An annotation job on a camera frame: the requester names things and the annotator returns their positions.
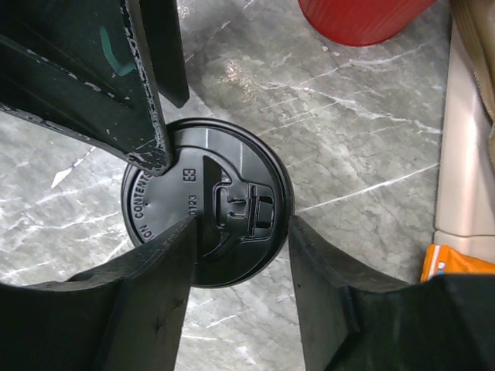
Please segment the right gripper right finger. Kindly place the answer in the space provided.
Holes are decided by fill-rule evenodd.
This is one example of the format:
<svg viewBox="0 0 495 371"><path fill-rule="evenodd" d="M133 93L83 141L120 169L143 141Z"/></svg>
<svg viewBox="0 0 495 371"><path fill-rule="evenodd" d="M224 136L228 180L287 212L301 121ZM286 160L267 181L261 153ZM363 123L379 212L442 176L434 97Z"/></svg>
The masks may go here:
<svg viewBox="0 0 495 371"><path fill-rule="evenodd" d="M288 244L308 370L492 370L494 278L408 284L326 241L298 216Z"/></svg>

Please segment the black coffee cup lid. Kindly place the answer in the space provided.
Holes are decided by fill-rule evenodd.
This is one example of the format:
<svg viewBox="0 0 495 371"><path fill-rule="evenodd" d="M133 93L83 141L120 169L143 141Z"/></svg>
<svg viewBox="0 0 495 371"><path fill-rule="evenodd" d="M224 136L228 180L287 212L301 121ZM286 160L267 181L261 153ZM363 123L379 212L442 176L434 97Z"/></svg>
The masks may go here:
<svg viewBox="0 0 495 371"><path fill-rule="evenodd" d="M246 129L214 118L169 125L175 164L154 176L125 169L121 207L140 246L192 216L197 225L193 285L225 288L263 271L279 254L294 191L278 155Z"/></svg>

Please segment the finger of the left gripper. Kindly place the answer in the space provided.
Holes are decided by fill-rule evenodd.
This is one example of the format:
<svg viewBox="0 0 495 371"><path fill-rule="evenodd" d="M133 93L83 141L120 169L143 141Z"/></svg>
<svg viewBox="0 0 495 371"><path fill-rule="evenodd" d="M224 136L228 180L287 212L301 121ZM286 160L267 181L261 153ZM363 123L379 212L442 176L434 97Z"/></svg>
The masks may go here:
<svg viewBox="0 0 495 371"><path fill-rule="evenodd" d="M3 1L1 109L152 175L172 166L138 1Z"/></svg>
<svg viewBox="0 0 495 371"><path fill-rule="evenodd" d="M140 9L159 93L175 107L189 100L176 0L141 0Z"/></svg>

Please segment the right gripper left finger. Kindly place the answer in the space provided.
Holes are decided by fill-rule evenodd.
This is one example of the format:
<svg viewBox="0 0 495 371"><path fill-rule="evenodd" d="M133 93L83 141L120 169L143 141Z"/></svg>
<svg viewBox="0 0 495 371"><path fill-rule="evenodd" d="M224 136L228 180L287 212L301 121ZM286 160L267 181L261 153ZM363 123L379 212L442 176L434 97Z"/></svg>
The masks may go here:
<svg viewBox="0 0 495 371"><path fill-rule="evenodd" d="M3 370L172 370L196 261L188 217L64 282L1 286Z"/></svg>

